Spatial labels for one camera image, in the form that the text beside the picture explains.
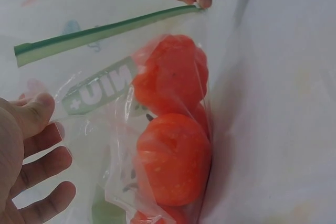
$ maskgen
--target bag label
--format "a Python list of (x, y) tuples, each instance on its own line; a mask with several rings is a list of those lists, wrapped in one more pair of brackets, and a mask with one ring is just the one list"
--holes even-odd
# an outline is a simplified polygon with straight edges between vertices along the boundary
[(70, 88), (62, 99), (63, 107), (68, 115), (87, 114), (125, 94), (136, 74), (132, 58), (124, 58)]

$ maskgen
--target green zipper seal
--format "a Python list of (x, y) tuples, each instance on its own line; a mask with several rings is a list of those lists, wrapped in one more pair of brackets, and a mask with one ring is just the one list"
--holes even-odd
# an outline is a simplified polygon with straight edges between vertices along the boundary
[(137, 18), (128, 19), (118, 23), (100, 26), (97, 28), (78, 31), (35, 43), (24, 43), (14, 47), (17, 66), (22, 67), (37, 60), (47, 58), (61, 52), (74, 49), (86, 44), (102, 40), (117, 34), (131, 31), (160, 20), (174, 16), (200, 12), (202, 9), (195, 5), (187, 5), (156, 13), (147, 14)]

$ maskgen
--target ziplock bag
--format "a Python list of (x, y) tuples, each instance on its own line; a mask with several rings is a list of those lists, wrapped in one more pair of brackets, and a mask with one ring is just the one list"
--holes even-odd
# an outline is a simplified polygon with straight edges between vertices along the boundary
[[(211, 162), (205, 24), (204, 11), (181, 6), (15, 47), (30, 80), (22, 97), (54, 95), (74, 163), (131, 223), (197, 222)], [(82, 54), (102, 39), (109, 54)], [(50, 64), (56, 81), (34, 77)], [(91, 222), (106, 207), (95, 198)]]

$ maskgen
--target blue print on fabric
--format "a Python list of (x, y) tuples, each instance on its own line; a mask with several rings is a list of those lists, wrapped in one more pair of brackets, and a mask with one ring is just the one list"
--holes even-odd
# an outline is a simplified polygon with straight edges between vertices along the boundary
[[(66, 24), (64, 25), (62, 35), (72, 34), (72, 33), (75, 33), (77, 31), (81, 31), (79, 23), (76, 20), (70, 20), (70, 21), (66, 22)], [(95, 52), (100, 52), (100, 50), (101, 50), (100, 43), (98, 41), (94, 42), (94, 43), (91, 43), (91, 44), (87, 44), (87, 46), (89, 48), (93, 48), (95, 50)]]

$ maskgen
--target red tomato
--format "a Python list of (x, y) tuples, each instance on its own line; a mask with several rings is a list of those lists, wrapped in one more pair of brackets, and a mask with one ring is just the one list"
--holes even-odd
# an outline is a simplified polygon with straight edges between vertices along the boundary
[(194, 113), (192, 113), (192, 117), (202, 126), (207, 137), (210, 139), (210, 121), (208, 120), (204, 107), (200, 103), (196, 107)]
[(146, 58), (132, 84), (137, 101), (154, 114), (194, 111), (205, 96), (206, 56), (187, 36), (165, 35), (159, 43), (149, 42), (133, 58), (139, 64)]
[[(186, 216), (179, 209), (171, 207), (162, 207), (162, 209), (175, 220), (176, 224), (187, 224)], [(131, 220), (131, 224), (167, 224), (167, 221), (165, 218), (160, 218), (160, 216), (146, 216), (137, 211)]]
[(181, 114), (160, 115), (137, 142), (134, 168), (140, 193), (165, 206), (193, 202), (204, 189), (211, 146), (202, 127)]

